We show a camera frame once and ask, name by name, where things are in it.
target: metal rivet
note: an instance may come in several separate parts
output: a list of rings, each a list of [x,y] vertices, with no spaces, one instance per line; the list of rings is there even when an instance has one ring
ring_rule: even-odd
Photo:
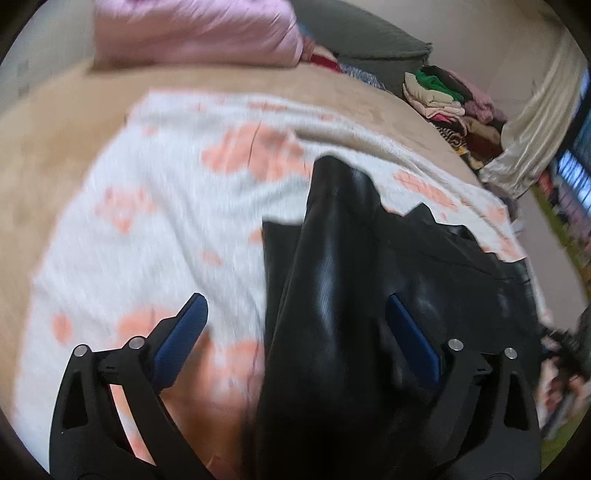
[[[78,345],[74,348],[74,356],[85,356],[87,351],[88,347],[86,345]]]
[[[464,344],[462,343],[462,341],[458,340],[457,338],[452,338],[451,340],[449,340],[447,346],[456,352],[459,352],[464,348]]]
[[[133,337],[129,341],[129,348],[132,348],[133,350],[139,350],[144,346],[145,342],[146,340],[144,337]]]
[[[514,348],[511,348],[510,346],[505,348],[505,355],[507,356],[507,358],[510,358],[511,360],[515,360],[517,358],[517,352]]]

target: pink pillow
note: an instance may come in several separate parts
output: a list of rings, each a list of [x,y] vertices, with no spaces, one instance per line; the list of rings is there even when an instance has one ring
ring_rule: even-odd
[[[286,0],[95,0],[96,59],[294,66],[304,40]]]

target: wall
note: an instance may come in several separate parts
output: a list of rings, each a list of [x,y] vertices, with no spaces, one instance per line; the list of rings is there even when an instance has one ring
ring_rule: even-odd
[[[538,16],[512,42],[488,89],[497,107],[510,118],[519,115],[541,86],[561,32],[561,26]]]
[[[430,61],[488,91],[517,115],[541,82],[558,26],[538,0],[348,0],[433,43]]]

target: white blanket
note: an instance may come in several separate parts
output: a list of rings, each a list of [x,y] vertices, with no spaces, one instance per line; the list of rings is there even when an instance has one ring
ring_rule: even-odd
[[[485,251],[524,256],[497,198],[338,114],[262,95],[152,92],[89,171],[34,278],[12,423],[45,467],[72,349],[147,335],[196,291],[209,302],[207,329],[162,397],[202,461],[239,468],[263,373],[261,220],[302,220],[313,162],[326,154],[367,172],[389,211],[425,203]],[[147,458],[121,391],[115,398]]]

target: shiny black leather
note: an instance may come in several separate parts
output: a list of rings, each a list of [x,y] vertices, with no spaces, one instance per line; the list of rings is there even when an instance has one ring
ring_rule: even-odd
[[[255,422],[260,480],[396,478],[435,393],[420,387],[384,322],[396,293],[441,355],[517,350],[534,388],[540,340],[523,261],[480,250],[420,205],[387,213],[371,179],[316,161],[302,225],[263,224],[265,378]]]

